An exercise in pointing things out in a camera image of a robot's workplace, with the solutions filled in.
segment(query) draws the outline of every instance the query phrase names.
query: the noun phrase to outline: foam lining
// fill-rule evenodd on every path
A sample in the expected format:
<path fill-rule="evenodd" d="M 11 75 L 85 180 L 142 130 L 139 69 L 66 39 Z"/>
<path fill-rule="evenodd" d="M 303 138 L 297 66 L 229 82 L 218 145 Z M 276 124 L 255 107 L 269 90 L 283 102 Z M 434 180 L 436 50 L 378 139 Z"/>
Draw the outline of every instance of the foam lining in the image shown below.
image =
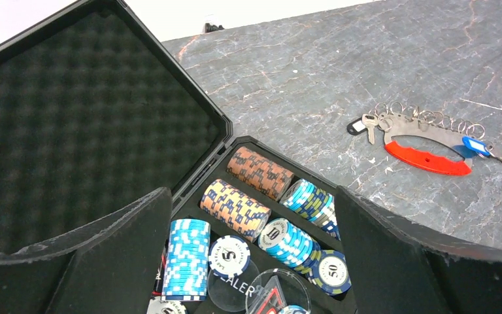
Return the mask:
<path fill-rule="evenodd" d="M 0 62 L 0 253 L 174 188 L 222 140 L 173 62 L 97 9 Z"/>
<path fill-rule="evenodd" d="M 211 230 L 221 236 L 222 235 L 224 236 L 226 234 L 230 234 L 233 236 L 240 236 L 236 231 L 230 229 L 223 222 L 220 222 L 219 220 L 216 220 L 214 217 L 206 214 L 206 212 L 204 212 L 199 207 L 199 202 L 201 201 L 201 197 L 203 196 L 203 193 L 205 193 L 205 190 L 207 189 L 209 184 L 212 183 L 214 180 L 220 178 L 225 182 L 231 184 L 235 188 L 238 188 L 245 194 L 251 196 L 255 200 L 258 200 L 266 207 L 270 208 L 272 212 L 269 221 L 276 218 L 282 218 L 282 217 L 286 218 L 292 224 L 306 231 L 306 233 L 308 233 L 315 240 L 317 240 L 323 249 L 334 249 L 344 253 L 340 241 L 334 239 L 329 234 L 322 231 L 319 227 L 315 226 L 314 224 L 307 221 L 298 214 L 294 213 L 285 206 L 267 197 L 265 194 L 262 194 L 261 192 L 255 190 L 251 186 L 248 186 L 247 184 L 238 180 L 232 174 L 226 171 L 229 159 L 231 158 L 232 154 L 235 153 L 236 150 L 241 146 L 245 146 L 250 150 L 261 154 L 262 156 L 276 162 L 282 167 L 285 167 L 286 169 L 289 169 L 290 171 L 295 173 L 293 182 L 299 179 L 306 179 L 311 183 L 315 184 L 316 186 L 323 188 L 324 190 L 328 191 L 330 194 L 335 196 L 336 189 L 334 186 L 330 186 L 325 182 L 322 182 L 316 177 L 313 177 L 307 172 L 292 166 L 287 161 L 276 157 L 271 152 L 262 149 L 261 147 L 253 143 L 241 143 L 229 149 L 229 152 L 225 154 L 225 158 L 218 164 L 218 166 L 215 167 L 214 170 L 210 172 L 207 178 L 200 184 L 199 188 L 190 196 L 188 201 L 182 206 L 180 211 L 175 215 L 174 219 L 192 217 L 196 219 L 206 220 L 210 223 Z M 253 261 L 255 262 L 260 271 L 265 271 L 272 268 L 283 268 L 285 270 L 290 270 L 284 264 L 280 263 L 278 260 L 276 260 L 272 256 L 269 256 L 266 252 L 261 250 L 257 245 L 255 244 L 250 245 L 250 250 L 251 250 L 251 256 L 254 256 Z M 322 292 L 318 287 L 308 282 L 304 277 L 302 278 L 303 278 L 302 280 L 303 284 L 307 287 L 307 290 L 311 294 L 310 296 L 312 299 L 311 302 L 313 306 L 312 309 L 313 313 L 353 313 L 352 311 L 355 310 L 354 293 L 352 292 L 353 288 L 351 288 L 351 290 L 349 290 L 344 294 L 331 297 Z M 188 303 L 186 304 L 186 307 L 191 313 L 197 313 L 197 314 L 212 313 L 212 312 L 223 313 L 212 302 L 202 302 L 201 304 L 195 304 L 195 305 Z"/>

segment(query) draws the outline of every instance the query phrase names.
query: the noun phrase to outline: poker chip with number 50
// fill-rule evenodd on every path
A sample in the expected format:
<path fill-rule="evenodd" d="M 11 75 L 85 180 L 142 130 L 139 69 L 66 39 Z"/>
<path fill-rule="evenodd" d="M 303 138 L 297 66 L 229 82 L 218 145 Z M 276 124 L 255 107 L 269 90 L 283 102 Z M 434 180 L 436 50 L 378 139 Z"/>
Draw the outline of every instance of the poker chip with number 50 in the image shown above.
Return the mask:
<path fill-rule="evenodd" d="M 330 296 L 342 294 L 351 288 L 345 256 L 334 250 L 320 251 L 320 259 L 311 267 L 307 279 Z"/>
<path fill-rule="evenodd" d="M 222 278 L 241 275 L 250 260 L 249 246 L 239 237 L 221 237 L 210 247 L 209 266 L 215 275 Z"/>

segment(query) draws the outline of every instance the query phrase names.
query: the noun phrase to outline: orange poker chip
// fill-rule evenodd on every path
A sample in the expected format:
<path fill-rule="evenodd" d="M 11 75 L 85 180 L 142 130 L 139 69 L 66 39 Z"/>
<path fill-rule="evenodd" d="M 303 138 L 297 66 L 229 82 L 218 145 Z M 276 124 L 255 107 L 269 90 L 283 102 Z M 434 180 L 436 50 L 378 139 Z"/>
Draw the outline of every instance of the orange poker chip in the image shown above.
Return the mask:
<path fill-rule="evenodd" d="M 255 241 L 271 212 L 270 208 L 221 179 L 209 185 L 199 206 L 249 241 Z"/>
<path fill-rule="evenodd" d="M 231 157 L 227 172 L 275 201 L 293 179 L 293 172 L 246 147 L 240 147 Z"/>

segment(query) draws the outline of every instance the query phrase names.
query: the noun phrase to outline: gray marble table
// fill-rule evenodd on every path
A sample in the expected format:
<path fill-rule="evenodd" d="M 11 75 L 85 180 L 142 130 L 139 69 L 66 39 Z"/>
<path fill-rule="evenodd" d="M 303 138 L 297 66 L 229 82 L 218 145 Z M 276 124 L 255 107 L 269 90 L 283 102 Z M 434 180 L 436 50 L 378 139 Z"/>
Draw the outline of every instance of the gray marble table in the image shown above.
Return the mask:
<path fill-rule="evenodd" d="M 497 160 L 475 158 L 465 177 L 436 175 L 391 157 L 381 131 L 376 145 L 346 132 L 397 100 L 480 122 L 502 148 L 502 1 L 387 0 L 164 45 L 237 135 L 420 224 L 502 249 Z"/>

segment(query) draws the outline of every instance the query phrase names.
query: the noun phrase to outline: red plastic handle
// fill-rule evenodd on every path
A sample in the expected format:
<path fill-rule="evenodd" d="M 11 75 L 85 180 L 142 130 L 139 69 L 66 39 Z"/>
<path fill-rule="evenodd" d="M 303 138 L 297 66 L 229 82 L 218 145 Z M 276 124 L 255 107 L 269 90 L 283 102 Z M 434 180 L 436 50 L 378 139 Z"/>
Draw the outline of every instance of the red plastic handle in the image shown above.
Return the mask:
<path fill-rule="evenodd" d="M 468 175 L 472 172 L 471 168 L 464 161 L 454 162 L 453 160 L 436 156 L 429 152 L 416 150 L 411 147 L 402 147 L 396 141 L 388 143 L 386 150 L 393 157 L 411 166 L 441 175 Z"/>

